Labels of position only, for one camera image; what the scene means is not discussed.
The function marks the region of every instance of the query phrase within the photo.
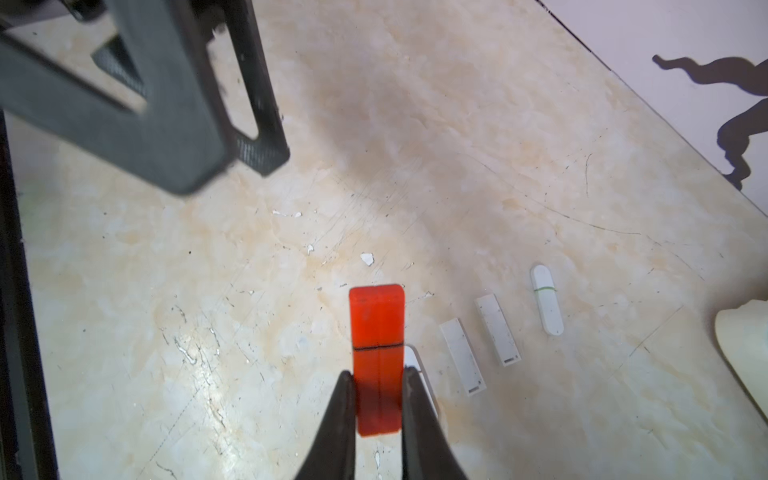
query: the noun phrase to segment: floor scratch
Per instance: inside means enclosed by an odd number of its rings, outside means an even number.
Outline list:
[[[157,463],[157,462],[155,462],[154,464],[155,464],[155,465],[157,465],[157,467],[158,467],[160,470],[165,470],[166,472],[170,473],[170,476],[172,476],[173,478],[176,478],[176,474],[174,474],[174,471],[173,471],[173,470],[171,470],[170,468],[165,468],[164,466],[160,465],[160,464],[159,464],[159,463]]]
[[[687,267],[688,267],[688,269],[689,269],[691,272],[695,273],[695,274],[696,274],[696,276],[698,276],[699,278],[701,278],[701,281],[703,281],[703,282],[706,282],[706,280],[704,279],[704,277],[703,277],[703,276],[701,276],[701,274],[700,274],[700,273],[698,273],[698,272],[697,272],[697,271],[696,271],[696,270],[695,270],[695,269],[694,269],[694,268],[693,268],[693,267],[692,267],[692,266],[691,266],[691,265],[690,265],[690,264],[689,264],[687,261],[683,260],[683,259],[682,259],[682,257],[680,257],[680,255],[676,254],[676,253],[675,253],[675,252],[673,252],[672,250],[669,250],[668,248],[666,248],[666,247],[665,247],[664,245],[662,245],[661,243],[658,243],[656,240],[654,240],[653,238],[651,238],[649,235],[646,235],[645,237],[646,237],[648,240],[650,240],[651,242],[653,242],[653,243],[654,243],[654,245],[657,245],[657,246],[659,246],[659,247],[663,248],[665,252],[667,252],[667,253],[670,253],[670,254],[674,255],[674,256],[675,256],[675,258],[677,258],[677,259],[678,259],[680,262],[682,262],[682,263],[683,263],[683,265],[687,266]]]
[[[646,340],[650,339],[653,336],[653,334],[656,333],[656,331],[658,331],[662,326],[667,325],[667,322],[669,322],[672,319],[672,317],[675,316],[677,312],[681,311],[682,309],[683,309],[683,306],[680,305],[677,308],[677,310],[675,310],[674,313],[672,313],[672,315],[669,315],[666,320],[664,320],[659,326],[657,326],[654,329],[653,332],[648,333],[648,335],[640,343],[638,343],[636,347],[634,347],[634,350],[632,350],[632,353],[630,353],[629,356],[633,356],[634,353],[637,351],[637,349],[643,346],[643,343],[645,343]]]
[[[174,424],[170,426],[170,429],[168,429],[168,433],[165,435],[165,438],[163,439],[163,441],[162,441],[162,442],[160,442],[160,444],[157,446],[157,449],[154,451],[154,453],[152,454],[152,456],[149,458],[149,460],[147,460],[147,463],[145,463],[145,464],[144,464],[144,467],[142,467],[142,468],[141,468],[141,471],[139,472],[139,474],[138,474],[138,475],[136,475],[136,479],[137,479],[137,480],[138,480],[138,478],[139,478],[139,477],[141,477],[141,474],[142,474],[142,473],[144,473],[144,470],[146,470],[146,469],[147,469],[147,465],[149,465],[149,463],[150,463],[152,460],[154,460],[154,458],[157,456],[157,453],[160,451],[160,449],[162,449],[162,448],[163,448],[163,445],[165,445],[165,442],[168,440],[168,437],[170,437],[170,433],[171,433],[171,432],[174,430],[174,428],[176,427],[176,424],[179,422],[179,420],[181,420],[181,416],[184,414],[184,412],[186,412],[186,411],[187,411],[187,409],[189,408],[190,404],[192,403],[192,400],[194,400],[194,398],[197,396],[197,393],[198,393],[199,391],[200,391],[200,387],[197,387],[197,389],[195,389],[194,393],[193,393],[193,394],[192,394],[192,396],[190,397],[190,399],[189,399],[189,401],[187,402],[187,404],[186,404],[186,405],[184,406],[184,408],[181,410],[181,413],[179,414],[179,416],[178,416],[178,417],[176,417],[176,422],[174,422]]]
[[[591,157],[592,154],[589,154],[587,157],[587,161],[584,164],[584,183],[587,186],[587,198],[589,198],[589,177],[587,176],[587,170],[589,170],[589,157]]]

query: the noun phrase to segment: red block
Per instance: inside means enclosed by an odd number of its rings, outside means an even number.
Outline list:
[[[406,294],[400,285],[349,291],[357,432],[394,433],[402,422],[402,355]]]

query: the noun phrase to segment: cream-colored object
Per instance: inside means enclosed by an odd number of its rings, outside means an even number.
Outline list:
[[[768,415],[768,302],[751,300],[715,317],[717,342],[757,405]]]

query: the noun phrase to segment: beige marble surface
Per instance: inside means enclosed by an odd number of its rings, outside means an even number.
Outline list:
[[[405,285],[470,478],[765,475],[768,427],[712,324],[765,298],[768,220],[538,4],[256,11],[293,154],[270,178],[236,164],[180,199],[9,119],[62,478],[292,478],[351,367],[347,291],[371,283]],[[88,57],[109,22],[75,26],[17,35],[135,101]],[[210,49],[245,127],[228,48]],[[486,293],[513,366],[475,312]],[[470,399],[453,317],[488,386]],[[357,447],[357,478],[399,478],[398,436]]]

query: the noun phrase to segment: white rectangular block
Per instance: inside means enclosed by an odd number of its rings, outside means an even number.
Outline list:
[[[512,332],[509,331],[509,325],[504,318],[502,308],[496,301],[496,295],[492,293],[482,296],[475,300],[475,305],[478,307],[483,323],[491,335],[498,361],[501,362],[502,366],[519,362],[521,360],[520,352],[515,345],[515,339],[512,338]]]
[[[464,333],[464,328],[458,318],[443,323],[440,330],[448,343],[448,350],[451,351],[451,357],[458,370],[458,377],[462,380],[467,396],[473,396],[485,390],[485,381],[480,375],[478,363],[475,361],[475,356],[472,355],[466,333]]]

